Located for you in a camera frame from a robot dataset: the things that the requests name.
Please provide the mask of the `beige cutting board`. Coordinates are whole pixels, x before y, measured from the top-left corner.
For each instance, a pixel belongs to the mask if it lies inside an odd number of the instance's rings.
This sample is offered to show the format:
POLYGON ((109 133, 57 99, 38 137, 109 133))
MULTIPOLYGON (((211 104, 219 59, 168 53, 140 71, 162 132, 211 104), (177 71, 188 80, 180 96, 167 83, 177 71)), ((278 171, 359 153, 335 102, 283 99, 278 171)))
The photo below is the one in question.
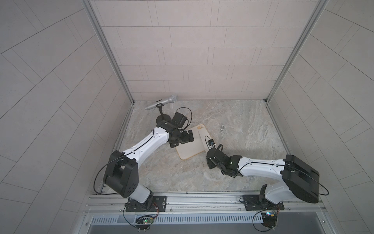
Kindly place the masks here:
POLYGON ((187 160, 187 159, 189 159, 193 156, 196 156, 200 153, 205 152, 202 140, 201 140, 200 135, 198 133, 198 127, 199 126, 205 127, 203 124, 200 124, 196 127, 191 128, 191 130, 193 131, 194 142, 181 144, 181 145, 176 147, 176 152, 178 153, 178 156, 179 156, 180 159, 187 160))

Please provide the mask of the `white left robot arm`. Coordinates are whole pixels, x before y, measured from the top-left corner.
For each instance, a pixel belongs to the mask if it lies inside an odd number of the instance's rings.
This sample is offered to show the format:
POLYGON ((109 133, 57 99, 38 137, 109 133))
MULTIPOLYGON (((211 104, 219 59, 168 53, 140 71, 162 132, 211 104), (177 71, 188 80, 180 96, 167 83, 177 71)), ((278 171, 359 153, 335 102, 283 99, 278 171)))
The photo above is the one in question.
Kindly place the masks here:
POLYGON ((139 183, 139 167, 160 146, 169 143, 171 148, 194 141, 193 131, 181 131, 167 123, 156 127, 139 143, 123 152, 112 152, 103 177, 103 183, 123 198, 131 198, 144 209, 153 205, 153 192, 139 183))

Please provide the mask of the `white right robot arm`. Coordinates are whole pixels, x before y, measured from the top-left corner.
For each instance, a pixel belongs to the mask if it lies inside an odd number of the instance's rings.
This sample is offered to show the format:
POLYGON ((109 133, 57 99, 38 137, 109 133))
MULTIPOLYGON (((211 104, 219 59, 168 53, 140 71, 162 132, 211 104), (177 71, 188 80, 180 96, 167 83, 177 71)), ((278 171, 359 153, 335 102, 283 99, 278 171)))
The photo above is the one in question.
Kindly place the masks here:
POLYGON ((280 160, 257 160, 242 156, 228 156, 218 148, 206 154, 209 169, 218 168, 225 176, 261 176, 278 183, 264 185, 261 199, 274 205, 298 198, 308 203, 319 202, 319 172, 294 155, 280 160))

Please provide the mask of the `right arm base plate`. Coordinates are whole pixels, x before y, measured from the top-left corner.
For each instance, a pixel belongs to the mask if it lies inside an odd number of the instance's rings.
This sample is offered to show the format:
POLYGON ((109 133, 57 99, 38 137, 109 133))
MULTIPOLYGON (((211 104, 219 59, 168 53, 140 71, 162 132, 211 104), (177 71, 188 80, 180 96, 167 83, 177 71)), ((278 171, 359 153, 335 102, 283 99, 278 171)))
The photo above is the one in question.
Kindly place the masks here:
POLYGON ((242 195, 239 199, 239 202, 245 206, 246 211, 284 210, 283 203, 271 203, 262 195, 242 195))

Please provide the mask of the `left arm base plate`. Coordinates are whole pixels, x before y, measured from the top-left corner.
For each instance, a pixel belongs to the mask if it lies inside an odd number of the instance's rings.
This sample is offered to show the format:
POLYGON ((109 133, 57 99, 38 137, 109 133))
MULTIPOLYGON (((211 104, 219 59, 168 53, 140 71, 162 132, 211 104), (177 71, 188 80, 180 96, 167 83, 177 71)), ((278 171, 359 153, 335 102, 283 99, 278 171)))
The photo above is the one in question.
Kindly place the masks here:
POLYGON ((126 212, 164 212, 166 210, 167 196, 153 196, 151 202, 140 203, 132 198, 125 204, 126 212))

